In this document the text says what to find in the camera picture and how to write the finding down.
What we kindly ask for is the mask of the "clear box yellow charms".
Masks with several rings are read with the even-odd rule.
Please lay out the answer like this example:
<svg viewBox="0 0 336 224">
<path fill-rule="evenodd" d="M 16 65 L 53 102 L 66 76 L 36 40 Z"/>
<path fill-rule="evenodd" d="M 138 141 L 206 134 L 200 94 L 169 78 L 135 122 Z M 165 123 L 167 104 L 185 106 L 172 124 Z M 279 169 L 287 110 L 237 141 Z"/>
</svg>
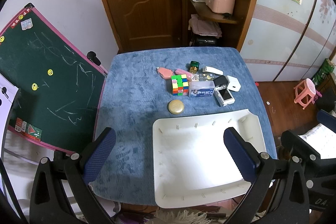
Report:
<svg viewBox="0 0 336 224">
<path fill-rule="evenodd" d="M 199 81 L 213 81 L 216 78 L 216 75 L 212 73 L 200 73 L 198 74 Z"/>
</svg>

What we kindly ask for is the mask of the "gold round compact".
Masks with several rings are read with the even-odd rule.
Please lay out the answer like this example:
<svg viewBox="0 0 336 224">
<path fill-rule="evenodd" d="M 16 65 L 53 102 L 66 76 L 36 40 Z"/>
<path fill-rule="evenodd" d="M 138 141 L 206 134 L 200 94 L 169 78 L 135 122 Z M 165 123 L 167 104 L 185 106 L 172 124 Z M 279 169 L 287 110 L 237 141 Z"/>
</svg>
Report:
<svg viewBox="0 0 336 224">
<path fill-rule="evenodd" d="M 168 110 L 171 114 L 181 114 L 185 109 L 185 106 L 181 100 L 172 100 L 168 104 Z"/>
</svg>

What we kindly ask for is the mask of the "green chalkboard pink frame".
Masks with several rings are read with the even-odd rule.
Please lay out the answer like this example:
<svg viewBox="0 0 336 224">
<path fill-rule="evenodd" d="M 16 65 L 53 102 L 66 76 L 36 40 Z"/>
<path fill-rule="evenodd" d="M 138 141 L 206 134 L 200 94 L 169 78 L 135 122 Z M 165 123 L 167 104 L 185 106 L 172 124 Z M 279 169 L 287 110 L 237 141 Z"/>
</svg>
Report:
<svg viewBox="0 0 336 224">
<path fill-rule="evenodd" d="M 31 3 L 1 31 L 1 75 L 19 89 L 11 132 L 69 153 L 93 141 L 105 71 Z"/>
</svg>

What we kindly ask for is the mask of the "beige angular box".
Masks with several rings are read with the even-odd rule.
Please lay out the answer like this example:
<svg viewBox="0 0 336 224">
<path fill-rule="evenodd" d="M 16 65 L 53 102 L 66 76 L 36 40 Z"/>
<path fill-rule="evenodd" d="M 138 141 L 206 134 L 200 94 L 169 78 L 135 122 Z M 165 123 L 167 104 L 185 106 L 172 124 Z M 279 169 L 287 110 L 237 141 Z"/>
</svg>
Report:
<svg viewBox="0 0 336 224">
<path fill-rule="evenodd" d="M 192 81 L 192 82 L 199 81 L 199 75 L 190 73 L 190 75 L 188 76 L 188 79 L 189 81 Z"/>
</svg>

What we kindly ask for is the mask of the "white plastic tray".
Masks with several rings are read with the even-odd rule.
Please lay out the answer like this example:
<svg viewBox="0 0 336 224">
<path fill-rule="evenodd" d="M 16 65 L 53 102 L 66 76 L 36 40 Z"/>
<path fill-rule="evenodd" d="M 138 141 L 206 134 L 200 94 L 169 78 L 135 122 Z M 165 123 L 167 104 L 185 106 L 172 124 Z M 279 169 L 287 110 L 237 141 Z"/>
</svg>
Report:
<svg viewBox="0 0 336 224">
<path fill-rule="evenodd" d="M 247 109 L 153 123 L 154 196 L 159 207 L 204 205 L 247 192 L 251 184 L 244 181 L 223 141 L 229 127 L 258 152 L 266 150 L 259 118 Z"/>
</svg>

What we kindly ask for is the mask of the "black charger plug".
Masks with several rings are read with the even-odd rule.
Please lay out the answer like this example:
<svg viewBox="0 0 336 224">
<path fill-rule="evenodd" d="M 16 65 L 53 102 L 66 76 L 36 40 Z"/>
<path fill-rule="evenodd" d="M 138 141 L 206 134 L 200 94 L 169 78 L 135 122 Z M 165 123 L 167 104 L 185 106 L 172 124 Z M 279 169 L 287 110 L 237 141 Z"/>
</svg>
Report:
<svg viewBox="0 0 336 224">
<path fill-rule="evenodd" d="M 227 85 L 228 85 L 228 79 L 224 75 L 221 75 L 221 76 L 215 78 L 213 80 L 213 82 L 214 82 L 214 84 L 215 84 L 216 87 L 223 86 L 224 88 L 226 88 Z"/>
</svg>

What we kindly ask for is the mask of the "pink plastic stool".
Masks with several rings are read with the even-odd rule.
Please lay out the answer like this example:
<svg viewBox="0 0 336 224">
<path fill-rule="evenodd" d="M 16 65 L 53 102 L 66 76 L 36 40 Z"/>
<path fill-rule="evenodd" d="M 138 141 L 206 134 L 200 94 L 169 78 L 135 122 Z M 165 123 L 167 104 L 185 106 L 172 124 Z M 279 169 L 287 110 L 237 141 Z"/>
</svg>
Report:
<svg viewBox="0 0 336 224">
<path fill-rule="evenodd" d="M 303 110 L 305 110 L 309 104 L 315 104 L 315 101 L 322 97 L 322 94 L 316 90 L 315 84 L 311 79 L 302 80 L 293 89 L 294 103 L 301 105 Z"/>
</svg>

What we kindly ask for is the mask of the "white power adapter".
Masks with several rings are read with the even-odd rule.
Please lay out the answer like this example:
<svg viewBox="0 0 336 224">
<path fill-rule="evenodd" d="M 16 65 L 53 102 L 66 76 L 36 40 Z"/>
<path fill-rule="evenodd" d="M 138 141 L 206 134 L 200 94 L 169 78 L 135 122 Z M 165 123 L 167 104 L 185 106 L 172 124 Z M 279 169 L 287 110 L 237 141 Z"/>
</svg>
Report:
<svg viewBox="0 0 336 224">
<path fill-rule="evenodd" d="M 236 77 L 233 76 L 226 76 L 228 85 L 227 89 L 233 92 L 238 92 L 241 88 L 240 82 Z"/>
</svg>

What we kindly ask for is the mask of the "silver digital camera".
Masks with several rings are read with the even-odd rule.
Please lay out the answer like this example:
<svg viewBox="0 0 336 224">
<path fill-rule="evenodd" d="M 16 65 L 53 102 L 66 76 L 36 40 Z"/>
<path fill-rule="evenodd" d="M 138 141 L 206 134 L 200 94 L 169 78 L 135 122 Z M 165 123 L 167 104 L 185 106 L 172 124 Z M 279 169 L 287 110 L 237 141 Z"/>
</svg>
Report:
<svg viewBox="0 0 336 224">
<path fill-rule="evenodd" d="M 235 102 L 233 95 L 225 86 L 216 86 L 214 96 L 220 106 L 231 105 Z"/>
</svg>

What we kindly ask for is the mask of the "blue fluffy table cloth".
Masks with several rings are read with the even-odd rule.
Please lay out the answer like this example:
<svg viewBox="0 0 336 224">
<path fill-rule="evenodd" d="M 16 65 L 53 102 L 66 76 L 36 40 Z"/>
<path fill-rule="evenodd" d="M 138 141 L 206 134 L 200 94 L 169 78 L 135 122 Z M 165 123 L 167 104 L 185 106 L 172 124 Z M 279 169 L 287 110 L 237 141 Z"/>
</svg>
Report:
<svg viewBox="0 0 336 224">
<path fill-rule="evenodd" d="M 137 51 L 116 55 L 111 63 L 98 111 L 97 133 L 110 127 L 116 145 L 97 179 L 96 195 L 134 205 L 153 205 L 152 127 L 159 118 L 171 117 L 167 105 L 173 99 L 171 82 L 157 68 L 185 69 L 191 61 L 221 69 L 236 77 L 240 90 L 226 107 L 215 98 L 182 96 L 183 115 L 204 115 L 248 109 L 258 116 L 267 152 L 276 157 L 272 129 L 264 103 L 240 53 L 229 47 L 186 47 Z"/>
</svg>

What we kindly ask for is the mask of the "white flat remote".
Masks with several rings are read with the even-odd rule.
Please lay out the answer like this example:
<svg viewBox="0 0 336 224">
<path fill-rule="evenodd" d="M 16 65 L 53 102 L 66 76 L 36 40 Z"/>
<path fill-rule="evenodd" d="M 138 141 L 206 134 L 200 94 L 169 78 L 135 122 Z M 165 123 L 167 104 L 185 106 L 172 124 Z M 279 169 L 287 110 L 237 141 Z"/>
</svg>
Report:
<svg viewBox="0 0 336 224">
<path fill-rule="evenodd" d="M 209 67 L 209 66 L 205 66 L 203 68 L 203 72 L 204 73 L 212 73 L 212 74 L 216 74 L 216 75 L 223 75 L 223 71 L 221 71 L 220 69 L 216 69 L 213 67 Z"/>
</svg>

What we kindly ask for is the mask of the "green gold perfume bottle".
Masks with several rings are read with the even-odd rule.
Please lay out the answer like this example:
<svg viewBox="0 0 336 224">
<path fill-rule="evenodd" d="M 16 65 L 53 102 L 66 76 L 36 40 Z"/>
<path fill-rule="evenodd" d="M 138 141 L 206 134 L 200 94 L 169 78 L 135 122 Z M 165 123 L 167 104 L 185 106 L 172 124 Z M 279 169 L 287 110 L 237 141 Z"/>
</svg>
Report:
<svg viewBox="0 0 336 224">
<path fill-rule="evenodd" d="M 190 62 L 190 67 L 189 67 L 189 72 L 192 74 L 197 73 L 199 70 L 199 62 L 197 61 L 191 61 Z"/>
</svg>

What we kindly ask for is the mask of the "clear box blue label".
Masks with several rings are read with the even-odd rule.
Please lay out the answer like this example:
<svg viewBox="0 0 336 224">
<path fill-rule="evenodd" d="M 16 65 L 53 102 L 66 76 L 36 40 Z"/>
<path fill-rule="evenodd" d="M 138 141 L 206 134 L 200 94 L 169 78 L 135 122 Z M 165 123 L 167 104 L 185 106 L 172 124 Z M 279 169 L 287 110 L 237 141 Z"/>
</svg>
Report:
<svg viewBox="0 0 336 224">
<path fill-rule="evenodd" d="M 189 97 L 211 97 L 214 89 L 213 81 L 192 81 L 189 83 Z"/>
</svg>

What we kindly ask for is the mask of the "colourful rubik's cube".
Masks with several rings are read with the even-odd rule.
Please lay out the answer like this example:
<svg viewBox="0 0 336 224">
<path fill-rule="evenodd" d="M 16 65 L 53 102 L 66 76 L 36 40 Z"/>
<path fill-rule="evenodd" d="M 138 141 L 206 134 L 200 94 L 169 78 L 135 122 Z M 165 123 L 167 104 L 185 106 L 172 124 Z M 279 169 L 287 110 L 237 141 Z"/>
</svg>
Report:
<svg viewBox="0 0 336 224">
<path fill-rule="evenodd" d="M 187 96 L 189 93 L 189 82 L 187 75 L 171 76 L 172 94 L 174 96 Z"/>
</svg>

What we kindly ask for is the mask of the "folded pink cloth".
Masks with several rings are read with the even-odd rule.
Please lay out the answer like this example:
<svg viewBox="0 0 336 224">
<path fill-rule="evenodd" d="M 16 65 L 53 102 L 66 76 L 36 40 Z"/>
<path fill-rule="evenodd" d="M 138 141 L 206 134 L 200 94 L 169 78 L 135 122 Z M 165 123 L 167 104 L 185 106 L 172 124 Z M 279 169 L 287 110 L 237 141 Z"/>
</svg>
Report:
<svg viewBox="0 0 336 224">
<path fill-rule="evenodd" d="M 202 20 L 197 14 L 191 15 L 188 30 L 192 30 L 194 34 L 200 36 L 214 36 L 216 38 L 222 36 L 222 30 L 217 22 Z"/>
</svg>

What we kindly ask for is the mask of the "white wardrobe sliding doors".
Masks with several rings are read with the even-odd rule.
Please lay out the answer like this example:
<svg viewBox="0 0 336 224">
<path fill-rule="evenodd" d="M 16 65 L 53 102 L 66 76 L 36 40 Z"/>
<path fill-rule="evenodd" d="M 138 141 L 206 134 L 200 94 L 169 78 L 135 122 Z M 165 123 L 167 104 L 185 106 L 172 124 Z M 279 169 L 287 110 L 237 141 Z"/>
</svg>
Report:
<svg viewBox="0 0 336 224">
<path fill-rule="evenodd" d="M 333 0 L 257 0 L 240 54 L 253 79 L 311 78 L 335 50 Z"/>
</svg>

